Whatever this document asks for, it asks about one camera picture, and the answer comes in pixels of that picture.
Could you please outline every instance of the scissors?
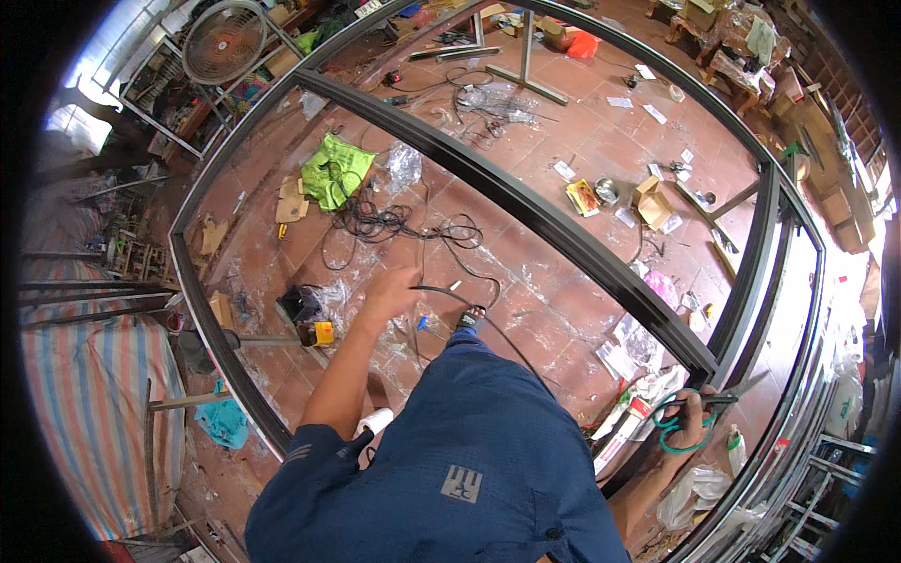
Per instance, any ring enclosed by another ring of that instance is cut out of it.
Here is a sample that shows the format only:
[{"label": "scissors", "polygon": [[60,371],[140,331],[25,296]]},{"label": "scissors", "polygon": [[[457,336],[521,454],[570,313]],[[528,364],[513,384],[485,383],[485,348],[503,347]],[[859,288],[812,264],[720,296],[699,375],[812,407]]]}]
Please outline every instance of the scissors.
[{"label": "scissors", "polygon": [[706,444],[707,440],[710,439],[710,434],[713,432],[714,422],[716,421],[716,418],[722,415],[723,412],[725,412],[727,406],[729,406],[730,404],[738,403],[742,395],[747,393],[749,389],[757,385],[763,378],[768,375],[769,370],[764,371],[763,373],[760,373],[754,377],[748,377],[740,384],[730,387],[722,393],[718,393],[716,395],[702,395],[702,408],[707,411],[708,408],[712,406],[713,411],[711,412],[710,417],[708,417],[707,420],[705,420],[701,424],[702,427],[707,428],[706,436],[703,440],[701,440],[701,443],[695,446],[691,446],[690,448],[671,448],[666,443],[667,434],[683,429],[681,419],[679,419],[678,414],[666,422],[663,422],[662,418],[660,419],[660,421],[658,421],[657,418],[654,417],[654,414],[664,411],[669,406],[679,406],[685,404],[684,399],[677,399],[675,401],[669,400],[676,396],[675,393],[667,396],[667,398],[663,399],[663,403],[661,403],[656,409],[654,409],[654,412],[651,414],[651,419],[654,421],[654,426],[663,429],[663,432],[660,433],[660,446],[663,448],[663,451],[666,451],[668,453],[688,453],[689,451],[695,451],[696,449]]}]

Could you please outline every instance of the white tape roll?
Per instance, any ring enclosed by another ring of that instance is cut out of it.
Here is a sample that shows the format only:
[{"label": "white tape roll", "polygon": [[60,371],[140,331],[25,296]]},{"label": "white tape roll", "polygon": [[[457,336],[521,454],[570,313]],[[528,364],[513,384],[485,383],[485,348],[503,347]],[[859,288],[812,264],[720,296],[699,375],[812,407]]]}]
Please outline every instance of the white tape roll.
[{"label": "white tape roll", "polygon": [[394,413],[391,409],[378,409],[373,414],[359,421],[357,424],[357,435],[361,435],[367,428],[372,430],[373,434],[378,434],[394,420]]}]

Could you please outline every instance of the black aluminum frame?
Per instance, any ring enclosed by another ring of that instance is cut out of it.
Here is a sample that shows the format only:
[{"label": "black aluminum frame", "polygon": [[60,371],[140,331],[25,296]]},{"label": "black aluminum frame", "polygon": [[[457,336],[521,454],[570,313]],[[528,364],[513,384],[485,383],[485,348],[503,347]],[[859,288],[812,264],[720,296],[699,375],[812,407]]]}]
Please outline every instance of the black aluminum frame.
[{"label": "black aluminum frame", "polygon": [[[748,329],[754,317],[753,307],[758,302],[763,281],[767,276],[767,263],[772,251],[773,230],[781,194],[787,200],[798,223],[805,229],[817,251],[815,280],[804,337],[782,400],[744,470],[737,476],[719,505],[670,554],[668,560],[684,558],[692,553],[707,534],[721,525],[724,518],[748,492],[757,470],[764,461],[763,454],[771,451],[776,439],[786,426],[788,414],[796,407],[799,400],[797,391],[812,363],[811,350],[820,326],[823,295],[824,242],[811,212],[797,192],[792,178],[753,136],[753,133],[727,106],[684,70],[640,41],[572,8],[556,5],[546,0],[517,0],[516,3],[524,8],[575,25],[651,66],[659,74],[694,97],[734,134],[763,166],[764,181],[759,182],[758,209],[754,214],[748,249],[742,260],[736,284],[725,306],[724,315],[714,331],[712,346],[710,349],[705,347],[697,336],[688,331],[686,325],[677,319],[662,300],[649,291],[649,288],[619,258],[588,235],[566,214],[544,202],[531,188],[523,185],[522,182],[468,149],[459,141],[435,131],[430,125],[419,122],[371,96],[357,92],[348,86],[334,83],[312,72],[311,69],[321,66],[347,45],[349,39],[358,37],[384,18],[402,10],[412,2],[413,0],[394,0],[386,3],[367,18],[341,30],[301,60],[292,71],[284,75],[261,97],[235,127],[207,163],[183,203],[169,232],[173,262],[185,294],[185,300],[194,317],[197,329],[206,347],[210,350],[214,364],[228,383],[241,409],[256,425],[260,436],[273,453],[282,459],[287,453],[291,440],[290,432],[278,419],[225,341],[223,331],[216,322],[209,303],[206,302],[203,287],[191,263],[184,231],[191,222],[201,199],[229,157],[253,127],[259,123],[263,115],[273,109],[294,86],[307,87],[319,95],[325,95],[332,101],[344,105],[355,114],[361,115],[394,134],[401,141],[417,148],[483,194],[494,199],[507,212],[522,221],[604,287],[629,313],[641,321],[673,353],[677,360],[689,369],[691,373],[689,384],[697,385],[715,381],[717,377],[724,378],[725,370],[728,367],[720,370],[720,366],[733,363],[741,351],[742,343],[748,336]],[[780,275],[781,269],[774,269],[772,272],[772,277]],[[725,314],[727,311],[735,314],[727,316]],[[762,315],[770,316],[771,310],[761,307],[755,326],[760,323]]]}]

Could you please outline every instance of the sandal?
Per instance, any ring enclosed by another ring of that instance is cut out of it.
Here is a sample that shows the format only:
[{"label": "sandal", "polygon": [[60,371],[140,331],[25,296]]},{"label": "sandal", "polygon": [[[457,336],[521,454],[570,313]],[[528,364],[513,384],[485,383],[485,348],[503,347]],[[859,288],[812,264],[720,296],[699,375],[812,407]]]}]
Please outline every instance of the sandal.
[{"label": "sandal", "polygon": [[478,332],[482,329],[482,325],[485,324],[485,315],[487,314],[487,309],[482,305],[472,305],[469,309],[463,312],[460,315],[460,320],[457,321],[457,329],[472,329],[478,334]]}]

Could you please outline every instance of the printed logo on shirt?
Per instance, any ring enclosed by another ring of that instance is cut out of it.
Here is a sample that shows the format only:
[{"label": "printed logo on shirt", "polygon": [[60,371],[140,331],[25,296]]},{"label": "printed logo on shirt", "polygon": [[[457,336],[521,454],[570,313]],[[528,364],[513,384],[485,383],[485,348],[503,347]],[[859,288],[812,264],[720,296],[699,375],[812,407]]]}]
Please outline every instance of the printed logo on shirt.
[{"label": "printed logo on shirt", "polygon": [[441,494],[456,498],[459,501],[475,504],[478,500],[478,489],[482,485],[482,474],[472,469],[450,466],[448,476],[441,486]]}]

